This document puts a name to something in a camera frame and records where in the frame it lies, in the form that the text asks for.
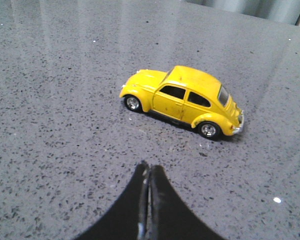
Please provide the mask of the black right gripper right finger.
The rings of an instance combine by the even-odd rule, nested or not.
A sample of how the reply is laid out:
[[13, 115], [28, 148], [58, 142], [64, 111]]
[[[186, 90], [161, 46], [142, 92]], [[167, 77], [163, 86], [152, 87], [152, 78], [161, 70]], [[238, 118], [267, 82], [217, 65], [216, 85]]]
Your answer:
[[183, 202], [164, 168], [151, 168], [151, 238], [153, 240], [222, 240]]

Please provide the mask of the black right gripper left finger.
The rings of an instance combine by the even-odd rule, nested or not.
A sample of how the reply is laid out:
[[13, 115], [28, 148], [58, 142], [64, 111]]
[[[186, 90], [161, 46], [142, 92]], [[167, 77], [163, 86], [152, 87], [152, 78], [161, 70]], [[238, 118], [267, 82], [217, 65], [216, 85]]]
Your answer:
[[142, 161], [111, 208], [78, 240], [143, 240], [147, 232], [149, 165]]

